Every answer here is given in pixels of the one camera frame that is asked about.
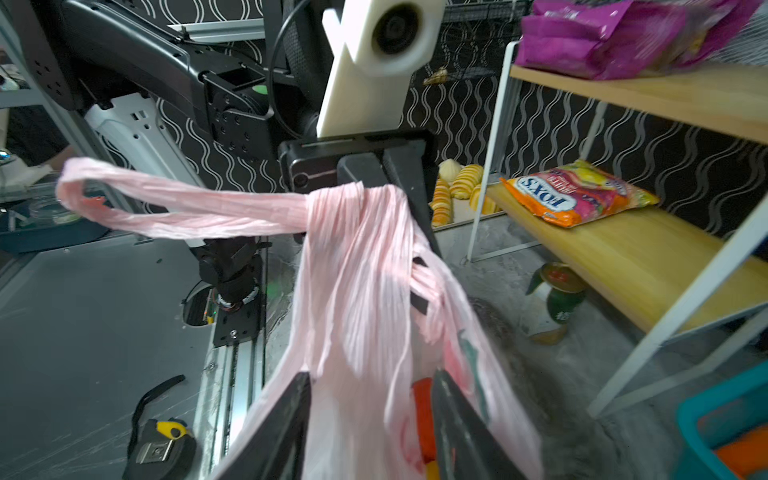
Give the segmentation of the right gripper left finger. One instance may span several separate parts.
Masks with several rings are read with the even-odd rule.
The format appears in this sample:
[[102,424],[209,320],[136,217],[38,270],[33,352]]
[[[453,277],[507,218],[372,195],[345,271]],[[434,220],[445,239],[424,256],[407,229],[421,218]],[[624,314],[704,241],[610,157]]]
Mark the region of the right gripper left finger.
[[214,479],[300,479],[310,426],[312,378],[277,375],[262,389]]

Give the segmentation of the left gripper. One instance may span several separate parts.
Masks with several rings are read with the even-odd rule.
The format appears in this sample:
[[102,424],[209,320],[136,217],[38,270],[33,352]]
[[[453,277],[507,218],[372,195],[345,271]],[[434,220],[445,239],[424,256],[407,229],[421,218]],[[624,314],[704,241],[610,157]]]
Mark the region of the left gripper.
[[283,178],[295,193],[355,182],[368,188],[386,184],[399,187],[430,248],[440,252],[428,206],[438,176],[436,140],[429,130],[285,141],[277,149],[277,158]]

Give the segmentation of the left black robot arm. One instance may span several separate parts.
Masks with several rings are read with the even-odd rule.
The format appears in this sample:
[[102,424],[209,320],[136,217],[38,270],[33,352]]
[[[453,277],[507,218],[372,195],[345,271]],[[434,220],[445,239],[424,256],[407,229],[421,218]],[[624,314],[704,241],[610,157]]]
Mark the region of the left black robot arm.
[[183,111],[222,147],[278,160],[289,187],[335,185],[349,156],[379,159],[402,190],[425,163],[397,147],[430,146],[425,130],[397,133],[412,74],[431,59],[441,1],[286,1],[273,62],[244,61],[142,16],[130,1],[14,1],[28,66],[70,111],[150,93]]

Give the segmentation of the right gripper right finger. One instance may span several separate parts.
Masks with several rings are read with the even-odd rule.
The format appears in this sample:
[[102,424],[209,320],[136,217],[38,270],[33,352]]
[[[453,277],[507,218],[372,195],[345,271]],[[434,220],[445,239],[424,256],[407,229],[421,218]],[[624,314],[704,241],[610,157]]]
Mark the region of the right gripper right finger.
[[431,403],[441,479],[525,479],[445,370],[433,376]]

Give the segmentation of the pink plastic bag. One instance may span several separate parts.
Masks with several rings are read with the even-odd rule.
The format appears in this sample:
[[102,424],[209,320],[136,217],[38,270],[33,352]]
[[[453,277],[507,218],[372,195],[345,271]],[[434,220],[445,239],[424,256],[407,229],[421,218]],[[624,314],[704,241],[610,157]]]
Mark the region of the pink plastic bag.
[[213,470],[221,479],[291,380],[312,381],[307,479],[419,479],[413,383],[445,369],[520,472],[544,475],[540,437],[462,286],[394,185],[309,194],[213,191],[90,158],[66,162],[67,209],[152,238],[305,237],[287,349]]

